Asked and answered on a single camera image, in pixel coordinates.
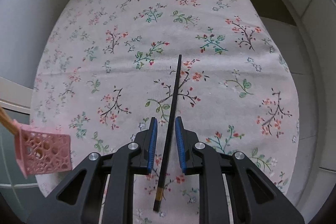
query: mattress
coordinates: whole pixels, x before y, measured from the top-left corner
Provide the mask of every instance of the mattress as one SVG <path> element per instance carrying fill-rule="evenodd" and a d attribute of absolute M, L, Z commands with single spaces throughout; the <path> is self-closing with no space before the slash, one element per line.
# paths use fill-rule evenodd
<path fill-rule="evenodd" d="M 250 0 L 70 0 L 41 58 L 31 123 L 70 134 L 73 167 L 158 120 L 154 169 L 134 182 L 135 223 L 198 223 L 198 176 L 173 138 L 152 211 L 179 54 L 177 116 L 220 153 L 245 153 L 285 194 L 299 135 L 288 66 Z M 38 175 L 46 196 L 62 174 Z"/>

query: bed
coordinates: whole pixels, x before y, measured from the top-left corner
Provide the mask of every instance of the bed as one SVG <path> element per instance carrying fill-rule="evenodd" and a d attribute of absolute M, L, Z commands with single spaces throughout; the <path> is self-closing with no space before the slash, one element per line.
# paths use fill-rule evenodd
<path fill-rule="evenodd" d="M 152 211 L 178 55 L 177 115 L 217 151 L 244 152 L 285 194 L 299 135 L 288 66 L 249 0 L 70 0 L 41 58 L 31 124 L 71 136 L 73 167 L 159 122 L 153 172 L 134 182 L 134 222 L 198 223 L 198 177 L 173 139 L 161 211 Z M 63 174 L 38 175 L 47 196 Z"/>

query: white baseboard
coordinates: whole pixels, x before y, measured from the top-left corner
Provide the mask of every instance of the white baseboard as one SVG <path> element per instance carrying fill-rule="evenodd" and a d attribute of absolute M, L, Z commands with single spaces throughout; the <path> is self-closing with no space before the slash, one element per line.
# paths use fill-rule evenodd
<path fill-rule="evenodd" d="M 30 114 L 33 90 L 0 77 L 0 105 L 9 110 Z"/>

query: gray floor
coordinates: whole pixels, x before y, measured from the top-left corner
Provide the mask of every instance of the gray floor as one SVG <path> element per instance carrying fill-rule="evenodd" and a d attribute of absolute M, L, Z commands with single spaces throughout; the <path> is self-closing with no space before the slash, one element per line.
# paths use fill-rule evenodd
<path fill-rule="evenodd" d="M 288 64 L 299 97 L 300 137 L 287 198 L 297 205 L 312 165 L 318 126 L 317 97 L 310 59 L 296 26 L 261 17 L 268 33 Z"/>

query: flower print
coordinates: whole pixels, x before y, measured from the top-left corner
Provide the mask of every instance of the flower print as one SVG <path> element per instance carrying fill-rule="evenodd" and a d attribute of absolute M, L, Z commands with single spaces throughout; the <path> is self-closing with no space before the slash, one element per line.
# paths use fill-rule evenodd
<path fill-rule="evenodd" d="M 182 182 L 185 181 L 185 179 L 184 179 L 184 174 L 179 175 L 179 176 L 176 176 L 175 180 L 176 180 L 176 182 L 177 182 L 178 184 L 181 184 Z"/>
<path fill-rule="evenodd" d="M 281 124 L 281 120 L 276 119 L 274 123 L 274 127 L 280 130 L 280 124 Z"/>
<path fill-rule="evenodd" d="M 142 131 L 145 128 L 146 124 L 144 122 L 139 123 L 140 131 Z"/>
<path fill-rule="evenodd" d="M 111 116 L 110 116 L 110 120 L 112 120 L 113 122 L 116 122 L 116 117 L 117 117 L 117 115 L 112 113 Z"/>
<path fill-rule="evenodd" d="M 275 158 L 273 158 L 273 159 L 272 159 L 272 163 L 271 163 L 272 166 L 276 166 L 277 163 L 278 163 L 278 161 L 277 161 Z"/>
<path fill-rule="evenodd" d="M 195 72 L 194 75 L 193 75 L 193 80 L 196 80 L 198 82 L 201 77 L 202 77 L 202 75 L 200 73 Z"/>
<path fill-rule="evenodd" d="M 233 72 L 232 72 L 232 74 L 233 75 L 240 75 L 239 70 L 237 70 L 237 69 L 234 69 Z"/>
<path fill-rule="evenodd" d="M 111 96 L 109 95 L 109 94 L 107 94 L 107 95 L 104 95 L 104 97 L 103 97 L 103 99 L 102 100 L 104 100 L 104 101 L 109 101 L 109 100 L 111 100 Z"/>
<path fill-rule="evenodd" d="M 191 198 L 189 198 L 188 203 L 196 203 L 197 202 L 197 198 L 195 196 L 192 196 Z"/>
<path fill-rule="evenodd" d="M 161 161 L 162 161 L 162 155 L 161 154 L 159 154 L 159 155 L 157 155 L 157 154 L 155 154 L 155 164 L 157 165 L 157 166 L 159 166 L 159 164 L 161 163 Z"/>
<path fill-rule="evenodd" d="M 222 137 L 222 134 L 221 133 L 219 133 L 218 131 L 216 132 L 216 134 L 215 134 L 218 138 L 221 138 Z"/>

